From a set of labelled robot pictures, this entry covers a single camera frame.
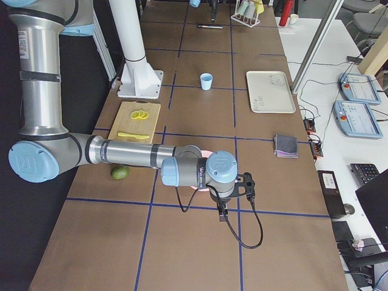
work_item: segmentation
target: white desk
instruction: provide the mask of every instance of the white desk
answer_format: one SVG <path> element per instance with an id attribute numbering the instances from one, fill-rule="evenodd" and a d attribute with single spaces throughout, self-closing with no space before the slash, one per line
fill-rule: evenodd
<path id="1" fill-rule="evenodd" d="M 300 67 L 300 64 L 296 64 L 296 62 L 302 62 L 320 21 L 320 19 L 299 19 L 293 26 L 279 28 L 293 79 Z M 359 54 L 360 51 L 352 41 L 343 23 L 340 20 L 335 20 L 313 63 L 339 64 L 346 61 L 346 56 L 358 56 Z M 349 164 L 373 163 L 380 172 L 388 168 L 388 152 L 386 151 L 388 147 L 388 122 L 379 122 L 379 126 L 384 134 L 382 139 L 347 137 L 342 133 L 331 114 L 334 100 L 344 99 L 342 94 L 339 93 L 338 84 L 321 85 L 307 81 L 311 79 L 323 83 L 337 82 L 338 75 L 345 72 L 349 65 L 350 63 L 341 65 L 311 65 L 305 80 L 301 84 L 301 88 L 304 89 L 298 92 L 298 102 L 299 105 L 311 110 L 316 116 L 318 115 L 316 109 L 302 101 L 301 98 L 314 104 L 319 109 L 321 116 L 316 118 L 315 126 L 317 135 L 321 139 L 324 138 L 324 158 L 317 160 L 316 169 L 334 171 L 343 202 L 354 206 L 355 214 L 344 219 L 347 221 L 353 236 L 355 239 L 372 237 L 379 243 L 379 239 L 357 201 L 355 190 L 358 186 L 355 178 L 352 176 Z M 351 72 L 360 73 L 356 65 L 352 67 Z M 380 85 L 376 81 L 374 83 L 378 90 L 381 90 Z M 383 101 L 382 104 L 372 106 L 372 108 L 388 113 L 387 96 L 384 93 L 380 93 L 380 95 Z M 380 115 L 379 113 L 374 112 L 373 114 L 375 114 L 377 119 L 387 119 L 387 116 Z M 357 290 L 352 277 L 350 275 L 346 275 L 346 277 L 349 290 Z"/>

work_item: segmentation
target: cutting board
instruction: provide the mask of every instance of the cutting board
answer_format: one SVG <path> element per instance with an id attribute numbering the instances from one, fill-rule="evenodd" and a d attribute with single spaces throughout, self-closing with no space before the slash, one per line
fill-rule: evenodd
<path id="1" fill-rule="evenodd" d="M 147 111 L 149 116 L 147 119 L 131 119 L 130 114 L 137 110 Z M 144 101 L 123 101 L 117 112 L 112 129 L 110 130 L 108 139 L 116 141 L 134 141 L 144 144 L 151 144 L 155 133 L 156 123 L 160 111 L 160 104 L 148 103 Z M 146 139 L 136 139 L 132 137 L 118 136 L 119 132 L 134 133 L 137 135 L 149 135 Z"/>

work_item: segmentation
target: keyboard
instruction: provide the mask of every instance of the keyboard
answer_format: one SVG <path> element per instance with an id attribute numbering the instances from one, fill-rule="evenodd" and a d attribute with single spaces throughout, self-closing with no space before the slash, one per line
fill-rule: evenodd
<path id="1" fill-rule="evenodd" d="M 361 186 L 380 174 L 374 164 L 350 164 L 350 167 Z"/>

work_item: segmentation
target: red bottle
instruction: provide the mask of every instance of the red bottle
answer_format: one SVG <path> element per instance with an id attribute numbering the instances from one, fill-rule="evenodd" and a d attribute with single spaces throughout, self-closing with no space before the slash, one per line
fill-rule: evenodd
<path id="1" fill-rule="evenodd" d="M 293 0 L 287 0 L 284 4 L 283 13 L 281 14 L 279 26 L 286 26 L 287 20 L 291 14 L 291 9 L 293 7 Z"/>

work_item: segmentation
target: blue tape grid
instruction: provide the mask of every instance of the blue tape grid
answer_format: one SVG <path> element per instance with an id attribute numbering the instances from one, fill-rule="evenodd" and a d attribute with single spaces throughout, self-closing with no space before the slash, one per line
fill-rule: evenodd
<path id="1" fill-rule="evenodd" d="M 168 50 L 168 49 L 150 49 L 148 48 L 147 50 L 168 50 L 168 51 L 176 51 L 178 52 L 178 57 L 180 56 L 181 52 L 198 52 L 198 53 L 228 53 L 230 54 L 231 57 L 231 64 L 232 64 L 232 88 L 214 88 L 214 89 L 219 89 L 219 90 L 232 90 L 233 92 L 233 124 L 236 127 L 236 107 L 235 107 L 235 90 L 241 90 L 241 91 L 247 91 L 247 89 L 236 89 L 235 88 L 235 80 L 234 80 L 234 69 L 233 69 L 233 55 L 235 54 L 233 52 L 233 33 L 232 33 L 232 20 L 230 20 L 230 24 L 223 25 L 223 26 L 228 26 L 230 27 L 230 52 L 213 52 L 213 51 L 196 51 L 196 50 L 182 50 L 182 42 L 183 42 L 183 36 L 184 36 L 184 29 L 186 24 L 193 24 L 193 23 L 188 23 L 186 22 L 187 19 L 187 13 L 188 13 L 189 5 L 187 5 L 186 8 L 186 14 L 184 18 L 184 22 L 159 22 L 159 21 L 145 21 L 145 22 L 154 22 L 154 23 L 174 23 L 174 24 L 183 24 L 182 28 L 182 35 L 181 35 L 181 40 L 179 43 L 179 49 L 178 50 Z M 172 99 L 173 99 L 173 90 L 175 87 L 188 87 L 188 88 L 201 88 L 200 86 L 188 86 L 188 85 L 175 85 L 175 79 L 176 79 L 176 72 L 174 74 L 173 78 L 173 84 L 172 85 L 162 85 L 163 87 L 171 87 L 171 93 L 170 93 L 170 100 L 168 104 L 168 109 L 170 110 L 172 106 Z M 102 131 L 110 131 L 110 129 L 101 129 L 101 128 L 95 128 L 95 130 L 102 130 Z M 237 149 L 237 141 L 238 140 L 252 140 L 252 141 L 265 141 L 265 142 L 273 142 L 273 139 L 263 139 L 263 138 L 243 138 L 243 137 L 238 137 L 238 136 L 213 136 L 213 135 L 190 135 L 190 134 L 182 134 L 182 133 L 167 133 L 167 127 L 164 127 L 163 132 L 155 132 L 157 135 L 162 135 L 162 143 L 164 143 L 164 139 L 167 135 L 172 135 L 172 136 L 195 136 L 195 137 L 200 137 L 200 138 L 227 138 L 227 139 L 233 139 L 235 143 L 235 157 L 236 160 L 238 161 L 238 149 Z M 298 141 L 300 144 L 309 144 L 307 141 Z M 115 204 L 131 204 L 131 205 L 143 205 L 143 206 L 148 206 L 149 211 L 147 215 L 147 222 L 146 222 L 146 227 L 144 231 L 144 237 L 143 237 L 143 242 L 142 242 L 142 247 L 141 247 L 141 254 L 139 258 L 139 264 L 138 264 L 138 271 L 136 274 L 136 281 L 135 281 L 135 286 L 134 286 L 134 291 L 138 290 L 139 286 L 139 279 L 140 279 L 140 274 L 141 274 L 141 267 L 142 267 L 142 261 L 144 257 L 144 250 L 146 247 L 146 242 L 147 242 L 147 235 L 148 235 L 148 229 L 149 229 L 149 224 L 150 224 L 150 219 L 151 219 L 151 214 L 152 214 L 152 209 L 153 207 L 172 207 L 172 208 L 180 208 L 179 205 L 177 204 L 161 204 L 161 203 L 153 203 L 154 195 L 155 195 L 155 187 L 156 187 L 156 181 L 158 179 L 158 173 L 159 170 L 156 171 L 155 173 L 155 179 L 153 182 L 153 188 L 152 188 L 152 195 L 150 202 L 136 202 L 136 201 L 118 201 L 118 200 L 108 200 L 108 199 L 89 199 L 89 198 L 66 198 L 66 200 L 69 201 L 84 201 L 84 202 L 102 202 L 102 203 L 115 203 Z M 201 206 L 191 206 L 191 209 L 201 209 L 201 210 L 217 210 L 216 207 L 201 207 Z M 237 209 L 228 209 L 230 212 L 236 212 L 237 213 L 237 219 L 238 219 L 238 236 L 241 239 L 242 237 L 242 230 L 241 230 L 241 213 L 253 213 L 252 210 L 245 210 L 240 208 L 240 198 L 237 199 Z M 290 213 L 290 212 L 272 212 L 272 211 L 262 211 L 262 210 L 257 210 L 257 213 L 262 213 L 262 214 L 269 214 L 269 215 L 286 215 L 286 216 L 305 216 L 305 217 L 312 217 L 312 218 L 330 218 L 329 215 L 317 215 L 317 214 L 307 214 L 307 213 Z M 239 280 L 240 280 L 240 291 L 244 291 L 244 270 L 243 270 L 243 248 L 239 244 Z"/>

